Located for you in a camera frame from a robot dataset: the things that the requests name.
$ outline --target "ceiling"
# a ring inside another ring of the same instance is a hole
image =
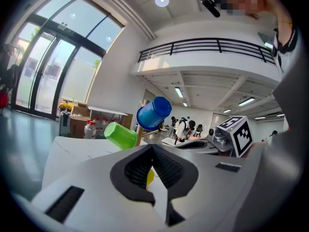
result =
[[[183,102],[186,102],[191,108],[219,113],[231,109],[227,115],[245,115],[249,118],[282,112],[275,100],[267,100],[276,86],[251,77],[224,72],[175,71],[153,73],[139,78],[176,105],[183,106]],[[177,95],[175,87],[181,89],[183,98]],[[255,101],[239,106],[239,103],[250,97],[254,97]]]
[[[158,7],[155,0],[125,0],[139,16],[147,23],[152,30],[174,22],[176,18],[187,18],[193,20],[214,20],[213,15],[201,4],[200,0],[169,0],[167,7]],[[262,25],[273,29],[275,26],[275,18],[268,13],[261,14],[259,20],[253,20],[247,16],[229,16],[225,12],[221,12],[220,20],[236,20],[252,25]]]

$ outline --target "red object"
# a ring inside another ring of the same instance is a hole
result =
[[[0,92],[0,109],[8,106],[8,94]]]

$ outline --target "blue cup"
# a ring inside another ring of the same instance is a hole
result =
[[[167,99],[155,97],[152,102],[137,111],[137,122],[145,130],[156,130],[171,111],[172,107]]]

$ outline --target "wooden stick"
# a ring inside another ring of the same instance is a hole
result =
[[[143,106],[147,105],[149,102],[150,101],[148,101],[148,100],[144,100]],[[137,130],[136,130],[137,141],[136,141],[135,146],[140,146],[140,141],[141,141],[141,137],[143,136],[143,131],[144,131],[144,129],[140,125],[138,125]]]
[[[151,134],[154,134],[154,133],[156,133],[156,132],[158,132],[158,131],[159,131],[159,130],[153,130],[153,131],[151,131],[151,132],[149,132],[149,133],[144,134],[142,137],[148,136],[148,135],[151,135]]]

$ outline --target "white table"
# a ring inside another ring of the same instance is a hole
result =
[[[164,145],[169,145],[169,146],[175,147],[175,139],[172,139],[170,137],[162,139],[162,142],[163,142]]]
[[[45,166],[42,189],[73,170],[79,163],[118,151],[119,147],[107,139],[56,137]],[[156,199],[154,209],[165,220],[168,191],[153,167],[152,170],[155,176],[154,181],[148,186],[148,191],[152,192]]]
[[[100,108],[100,107],[96,107],[96,106],[88,106],[88,109],[98,111],[98,112],[104,112],[104,113],[110,113],[110,114],[120,114],[120,115],[127,116],[127,114],[122,113],[122,112],[104,109],[104,108]]]
[[[140,143],[140,145],[146,144],[143,140]],[[42,189],[68,173],[79,163],[117,151],[120,151],[119,147],[107,139],[56,137],[47,158]]]

